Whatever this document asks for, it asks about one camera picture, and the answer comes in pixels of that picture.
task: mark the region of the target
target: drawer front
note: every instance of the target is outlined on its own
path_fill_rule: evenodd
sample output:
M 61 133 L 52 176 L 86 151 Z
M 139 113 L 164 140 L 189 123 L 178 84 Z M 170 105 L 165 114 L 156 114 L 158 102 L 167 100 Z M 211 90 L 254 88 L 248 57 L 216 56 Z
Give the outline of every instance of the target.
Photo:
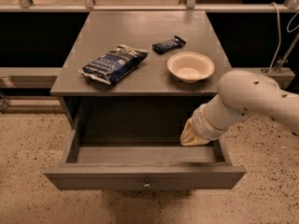
M 109 174 L 96 167 L 57 167 L 46 169 L 45 175 L 57 189 L 232 189 L 246 172 L 244 167 L 226 164 L 191 168 L 188 173 L 180 168 L 155 168 L 161 172 L 143 174 L 131 168 L 115 169 L 119 172 Z

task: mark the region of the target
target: open drawer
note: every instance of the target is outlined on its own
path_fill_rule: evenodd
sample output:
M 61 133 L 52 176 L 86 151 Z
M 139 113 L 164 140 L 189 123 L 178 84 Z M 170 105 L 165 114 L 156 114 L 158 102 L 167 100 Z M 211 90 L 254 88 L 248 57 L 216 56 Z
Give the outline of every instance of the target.
M 62 160 L 44 174 L 58 189 L 231 189 L 246 170 L 223 139 L 179 143 L 203 99 L 81 97 Z

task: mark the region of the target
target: white cable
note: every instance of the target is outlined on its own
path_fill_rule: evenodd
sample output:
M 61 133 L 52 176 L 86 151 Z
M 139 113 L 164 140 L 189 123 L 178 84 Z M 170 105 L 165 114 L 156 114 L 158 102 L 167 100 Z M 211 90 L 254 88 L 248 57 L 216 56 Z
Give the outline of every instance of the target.
M 280 45 L 281 45 L 281 29 L 280 29 L 280 16 L 279 16 L 279 10 L 278 10 L 278 5 L 276 3 L 271 3 L 271 5 L 273 5 L 275 7 L 275 9 L 277 10 L 277 14 L 278 14 L 278 47 L 277 47 L 277 51 L 275 52 L 275 55 L 273 57 L 273 60 L 271 62 L 270 68 L 268 70 L 268 74 L 270 74 L 270 71 L 272 69 L 273 63 L 278 55 L 278 51 L 280 49 Z
M 289 21 L 289 24 L 288 24 L 288 26 L 287 26 L 287 31 L 288 31 L 288 33 L 292 33 L 293 31 L 297 30 L 298 27 L 299 27 L 299 24 L 298 24 L 294 29 L 290 30 L 290 25 L 291 25 L 292 21 L 294 20 L 294 18 L 298 15 L 298 13 L 299 13 L 299 11 L 297 11 L 297 13 L 296 13 L 296 14 L 292 17 L 292 19 Z

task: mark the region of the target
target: gray surface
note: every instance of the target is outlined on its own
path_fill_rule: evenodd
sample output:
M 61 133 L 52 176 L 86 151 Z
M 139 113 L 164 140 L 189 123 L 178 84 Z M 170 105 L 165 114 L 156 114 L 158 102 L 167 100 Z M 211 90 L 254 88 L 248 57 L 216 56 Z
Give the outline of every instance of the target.
M 185 163 L 215 162 L 212 147 L 82 147 L 77 163 L 148 164 L 168 166 Z
M 183 49 L 158 55 L 151 45 L 178 35 Z M 113 86 L 93 81 L 78 70 L 119 44 L 147 49 L 149 56 Z M 186 84 L 170 74 L 167 60 L 182 51 L 199 52 L 216 66 L 208 79 Z M 197 95 L 215 94 L 217 81 L 230 64 L 204 11 L 94 11 L 91 12 L 51 93 L 58 96 Z

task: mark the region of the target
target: bowl rim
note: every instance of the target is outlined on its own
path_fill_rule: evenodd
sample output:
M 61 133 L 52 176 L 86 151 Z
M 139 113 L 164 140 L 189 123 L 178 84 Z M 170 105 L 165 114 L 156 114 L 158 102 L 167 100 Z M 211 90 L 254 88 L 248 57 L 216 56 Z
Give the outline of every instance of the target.
M 188 78 L 187 80 L 201 80 L 201 79 L 205 79 L 205 78 L 208 78 L 210 77 L 211 75 L 213 75 L 213 73 L 215 72 L 215 64 L 212 62 L 211 59 L 209 59 L 206 55 L 203 55 L 201 53 L 197 53 L 197 52 L 192 52 L 192 51 L 182 51 L 180 53 L 177 53 L 173 56 L 171 56 L 168 61 L 167 61 L 167 67 L 168 67 L 168 70 L 171 72 L 171 74 L 173 74 L 175 77 L 178 77 L 179 79 L 182 79 L 182 80 L 186 80 L 186 77 L 181 77 L 179 76 L 177 73 L 175 73 L 173 70 L 172 70 L 172 66 L 171 66 L 171 61 L 176 58 L 177 56 L 182 56 L 182 55 L 195 55 L 197 57 L 201 57 L 201 58 L 204 58 L 205 60 L 208 61 L 208 63 L 210 64 L 209 67 L 211 67 L 211 72 L 210 73 L 207 73 L 206 75 L 201 75 L 200 78 Z

